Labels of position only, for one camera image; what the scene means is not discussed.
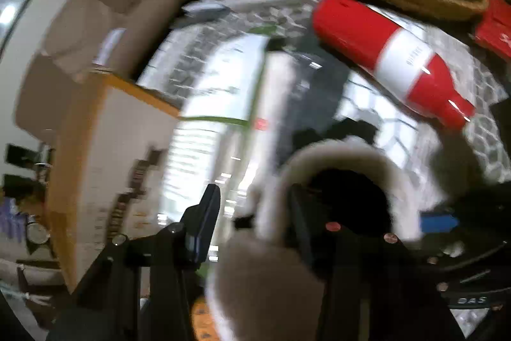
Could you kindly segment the clear green-edged plastic bag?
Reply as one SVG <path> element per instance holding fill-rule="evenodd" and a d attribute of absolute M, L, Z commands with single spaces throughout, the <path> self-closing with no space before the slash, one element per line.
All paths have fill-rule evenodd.
<path fill-rule="evenodd" d="M 256 178 L 260 159 L 254 154 L 255 116 L 268 58 L 280 46 L 276 36 L 248 33 L 216 47 L 173 132 L 164 172 L 164 211 L 178 219 L 208 184 L 217 185 L 221 203 L 213 252 L 228 238 L 231 221 Z"/>

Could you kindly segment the red white bottle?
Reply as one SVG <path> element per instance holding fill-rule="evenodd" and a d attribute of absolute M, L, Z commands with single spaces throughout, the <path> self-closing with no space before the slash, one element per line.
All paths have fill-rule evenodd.
<path fill-rule="evenodd" d="M 426 42 L 354 0 L 322 0 L 313 13 L 319 40 L 369 73 L 410 110 L 460 132 L 475 107 Z"/>

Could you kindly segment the brown cardboard box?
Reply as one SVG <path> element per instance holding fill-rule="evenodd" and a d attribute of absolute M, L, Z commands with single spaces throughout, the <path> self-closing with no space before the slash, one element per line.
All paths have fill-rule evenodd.
<path fill-rule="evenodd" d="M 79 86 L 59 131 L 46 197 L 51 241 L 69 290 L 118 234 L 154 235 L 167 219 L 164 170 L 179 111 L 106 71 Z"/>

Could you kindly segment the grey patterned table mat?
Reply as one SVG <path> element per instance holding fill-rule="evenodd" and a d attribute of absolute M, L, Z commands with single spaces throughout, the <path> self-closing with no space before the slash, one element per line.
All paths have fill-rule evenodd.
<path fill-rule="evenodd" d="M 253 209 L 308 145 L 368 143 L 420 210 L 510 180 L 492 73 L 439 28 L 352 0 L 181 20 L 138 81 L 181 114 L 161 203 L 177 217 L 217 184 L 227 216 Z"/>

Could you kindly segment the brown fabric sofa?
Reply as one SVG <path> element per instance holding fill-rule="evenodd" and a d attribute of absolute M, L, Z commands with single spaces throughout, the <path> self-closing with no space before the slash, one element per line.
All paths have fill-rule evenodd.
<path fill-rule="evenodd" d="M 24 64 L 13 111 L 30 137 L 55 143 L 68 105 L 103 42 L 120 31 L 105 66 L 135 79 L 186 0 L 33 0 L 8 58 Z"/>

